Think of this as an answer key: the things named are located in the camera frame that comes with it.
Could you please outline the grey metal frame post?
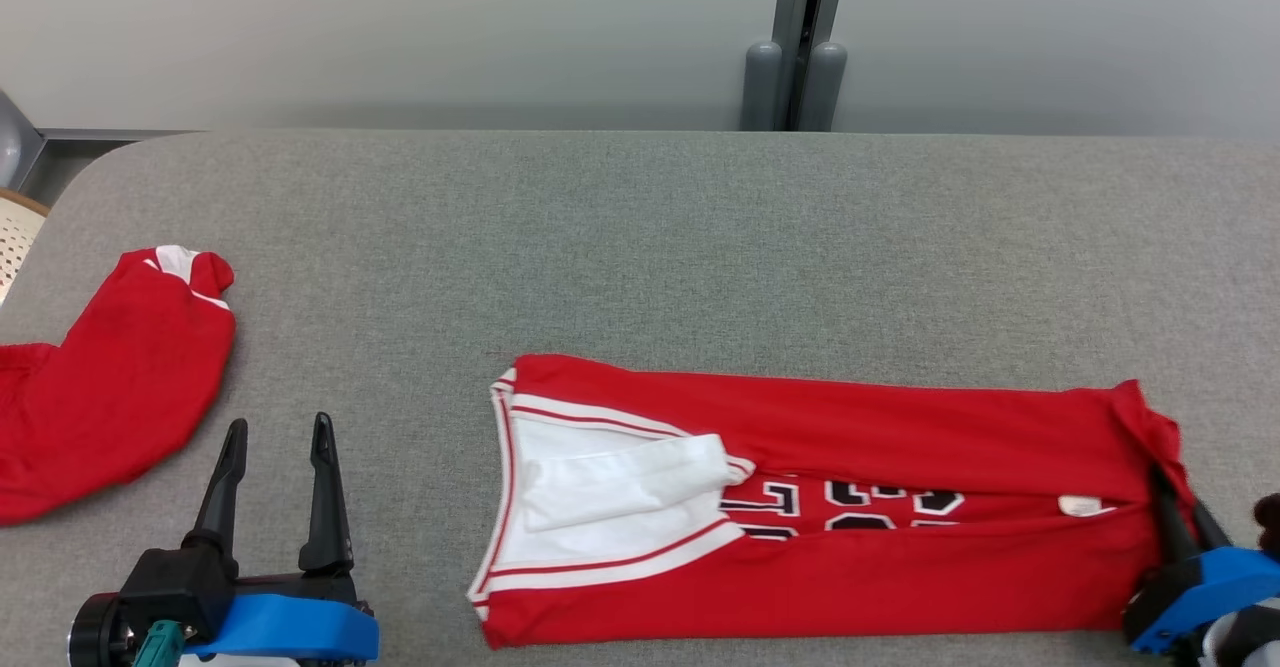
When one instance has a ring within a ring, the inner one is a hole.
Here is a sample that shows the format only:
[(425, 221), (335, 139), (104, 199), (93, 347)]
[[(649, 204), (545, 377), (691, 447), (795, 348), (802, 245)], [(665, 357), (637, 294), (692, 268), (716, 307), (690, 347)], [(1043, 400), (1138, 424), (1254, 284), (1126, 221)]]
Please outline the grey metal frame post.
[(0, 90), (0, 189), (22, 192), (45, 143), (45, 134), (35, 128), (9, 93)]

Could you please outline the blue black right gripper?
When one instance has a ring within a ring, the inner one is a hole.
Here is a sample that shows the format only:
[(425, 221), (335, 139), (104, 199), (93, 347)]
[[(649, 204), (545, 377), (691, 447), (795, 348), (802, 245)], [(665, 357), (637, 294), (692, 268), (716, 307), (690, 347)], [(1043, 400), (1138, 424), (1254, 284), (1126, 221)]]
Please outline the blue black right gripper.
[(1149, 471), (1149, 488), (1164, 562), (1171, 565), (1157, 570), (1123, 613), (1123, 634), (1132, 650), (1166, 654), (1196, 630), (1280, 597), (1280, 562), (1261, 550), (1231, 547), (1202, 501), (1192, 507), (1198, 543), (1160, 465)]

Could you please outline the red basketball shorts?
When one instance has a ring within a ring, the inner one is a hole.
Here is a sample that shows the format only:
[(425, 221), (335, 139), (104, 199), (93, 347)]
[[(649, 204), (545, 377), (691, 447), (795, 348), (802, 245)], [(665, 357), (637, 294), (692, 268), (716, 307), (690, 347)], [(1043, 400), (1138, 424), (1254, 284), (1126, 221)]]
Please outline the red basketball shorts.
[(136, 480), (183, 448), (236, 338), (219, 253), (123, 253), (60, 344), (0, 344), (0, 526)]

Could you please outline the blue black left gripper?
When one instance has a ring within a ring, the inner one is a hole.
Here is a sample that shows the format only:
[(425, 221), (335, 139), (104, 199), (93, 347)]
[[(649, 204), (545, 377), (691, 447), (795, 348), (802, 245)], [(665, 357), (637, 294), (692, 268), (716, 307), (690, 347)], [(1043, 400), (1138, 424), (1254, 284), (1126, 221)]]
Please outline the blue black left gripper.
[[(191, 544), (221, 556), (234, 545), (238, 486), (244, 476), (248, 422), (227, 429), (209, 479)], [(358, 598), (340, 461), (332, 417), (314, 420), (310, 463), (314, 489), (308, 536), (300, 549), (305, 574), (242, 579), (219, 634), (186, 648), (186, 664), (369, 664), (381, 655), (381, 630)]]

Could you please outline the red white basketball jersey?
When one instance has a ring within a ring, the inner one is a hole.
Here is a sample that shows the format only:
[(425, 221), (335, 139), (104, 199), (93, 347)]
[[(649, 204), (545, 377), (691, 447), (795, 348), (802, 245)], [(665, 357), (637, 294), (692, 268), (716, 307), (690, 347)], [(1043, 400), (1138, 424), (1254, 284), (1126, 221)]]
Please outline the red white basketball jersey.
[(634, 371), (492, 384), (500, 502), (468, 589), (494, 649), (1115, 630), (1190, 517), (1137, 382), (1065, 392)]

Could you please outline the black cylindrical left gripper motor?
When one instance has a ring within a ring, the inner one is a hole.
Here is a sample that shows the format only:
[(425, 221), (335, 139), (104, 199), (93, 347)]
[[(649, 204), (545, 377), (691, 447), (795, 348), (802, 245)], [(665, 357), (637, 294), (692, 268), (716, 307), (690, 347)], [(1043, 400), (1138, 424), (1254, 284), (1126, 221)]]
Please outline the black cylindrical left gripper motor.
[(93, 594), (72, 622), (67, 663), (68, 667), (133, 667), (136, 643), (118, 594)]

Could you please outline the grey rounded post foot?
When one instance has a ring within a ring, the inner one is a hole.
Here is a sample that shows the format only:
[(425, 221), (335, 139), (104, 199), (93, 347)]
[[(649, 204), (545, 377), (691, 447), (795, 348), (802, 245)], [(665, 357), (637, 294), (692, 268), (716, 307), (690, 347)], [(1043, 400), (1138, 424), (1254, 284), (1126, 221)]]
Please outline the grey rounded post foot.
[(785, 51), (780, 44), (763, 41), (748, 47), (740, 131), (774, 131), (777, 93), (783, 65)]
[(849, 52), (841, 44), (828, 41), (812, 49), (797, 131), (831, 131), (847, 60)]

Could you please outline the cream perforated laundry basket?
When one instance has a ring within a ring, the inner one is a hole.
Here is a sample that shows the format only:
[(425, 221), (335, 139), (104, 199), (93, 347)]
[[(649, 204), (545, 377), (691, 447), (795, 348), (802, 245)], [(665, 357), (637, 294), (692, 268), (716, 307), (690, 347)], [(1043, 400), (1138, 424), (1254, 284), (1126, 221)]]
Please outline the cream perforated laundry basket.
[(15, 189), (0, 188), (0, 303), (13, 287), (50, 207)]

